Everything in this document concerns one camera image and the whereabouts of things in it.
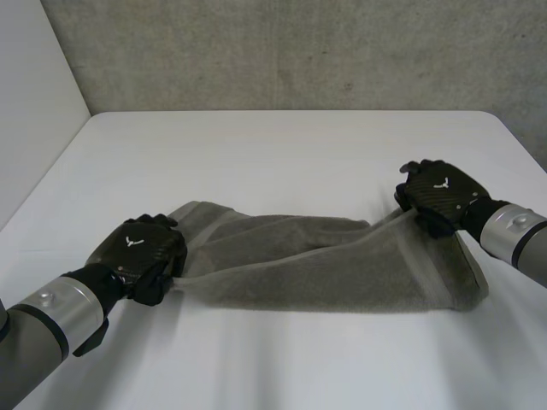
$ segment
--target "table surface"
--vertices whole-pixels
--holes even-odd
[[[4,304],[81,267],[127,217],[192,200],[374,222],[397,206],[398,168],[422,158],[547,214],[545,172],[481,112],[100,114],[0,232]],[[103,345],[18,408],[541,408],[547,290],[463,237],[491,287],[470,313],[254,312],[180,293],[155,308],[124,301]]]

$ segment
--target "black joint ring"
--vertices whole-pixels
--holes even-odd
[[[64,361],[68,357],[70,348],[68,346],[67,337],[65,336],[65,334],[63,333],[59,325],[52,318],[50,318],[47,314],[42,312],[40,309],[30,305],[19,304],[19,305],[13,306],[11,309],[19,310],[20,312],[30,314],[31,316],[35,317],[40,322],[42,322],[59,343],[59,348],[61,349],[62,361]]]

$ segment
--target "cloth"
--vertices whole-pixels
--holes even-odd
[[[211,202],[174,211],[188,257],[174,289],[230,308],[332,312],[467,311],[488,295],[458,236],[432,239],[396,211],[379,223],[251,217]]]

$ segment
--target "gray towel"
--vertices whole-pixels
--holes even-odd
[[[230,308],[330,312],[466,311],[488,295],[458,236],[431,239],[396,211],[375,225],[251,217],[210,202],[170,215],[188,244],[174,289]]]

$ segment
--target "robotic hand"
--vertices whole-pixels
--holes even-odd
[[[176,225],[162,214],[127,220],[83,268],[7,311],[0,302],[0,410],[15,407],[70,353],[80,357],[101,344],[120,299],[148,306],[163,300],[186,259]]]
[[[444,161],[411,161],[396,188],[403,210],[433,237],[465,230],[490,255],[547,288],[547,219],[505,201],[494,201],[478,182]]]

